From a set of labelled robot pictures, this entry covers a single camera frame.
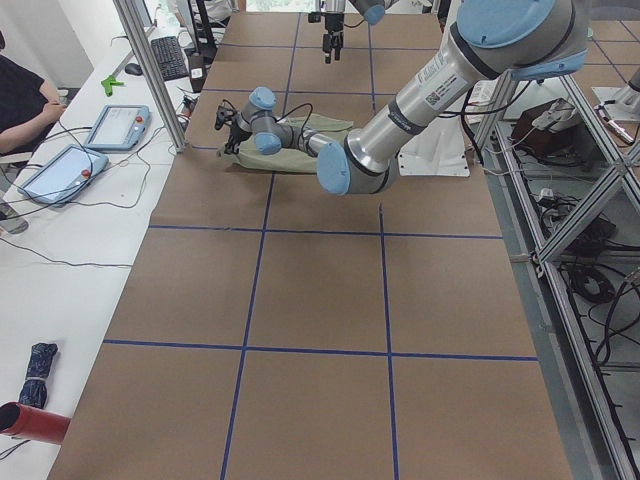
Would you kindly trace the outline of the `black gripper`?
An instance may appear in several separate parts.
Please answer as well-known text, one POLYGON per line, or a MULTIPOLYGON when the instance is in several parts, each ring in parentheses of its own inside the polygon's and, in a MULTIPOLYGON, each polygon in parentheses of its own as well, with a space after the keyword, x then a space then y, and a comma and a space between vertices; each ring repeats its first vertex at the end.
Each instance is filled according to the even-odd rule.
POLYGON ((215 115, 214 128, 221 130, 229 128, 229 135, 225 143, 225 154, 236 154, 240 145, 250 138, 250 125, 244 120, 241 112, 227 99, 218 105, 215 115))
POLYGON ((319 23, 324 20, 326 32, 323 34, 322 51, 325 63, 330 64, 332 50, 334 50, 334 60, 339 61, 344 45, 344 14, 336 12, 314 11, 307 14, 309 23, 319 23))

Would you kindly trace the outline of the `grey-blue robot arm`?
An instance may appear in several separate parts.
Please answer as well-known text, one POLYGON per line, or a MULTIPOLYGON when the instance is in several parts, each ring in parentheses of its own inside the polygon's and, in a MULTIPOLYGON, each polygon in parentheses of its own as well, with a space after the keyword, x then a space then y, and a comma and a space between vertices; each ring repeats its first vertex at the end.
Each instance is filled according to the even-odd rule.
POLYGON ((587 54, 589 1, 464 1, 434 57, 363 128, 342 142, 276 119, 275 94, 251 92, 241 109, 220 106, 214 127, 228 128, 235 154, 251 139, 263 155, 296 149, 316 160, 331 194, 376 194, 398 175, 397 155, 447 107, 482 80, 508 71, 514 80, 543 80, 578 71, 587 54))
POLYGON ((325 32, 322 37, 322 51, 324 61, 330 64, 333 60, 339 61, 341 50, 344 47, 344 29, 346 5, 350 4, 362 17, 363 22, 376 25, 385 15, 385 12, 395 4, 395 1, 383 0, 326 0, 316 1, 314 8, 307 15, 309 23, 324 21, 325 32))

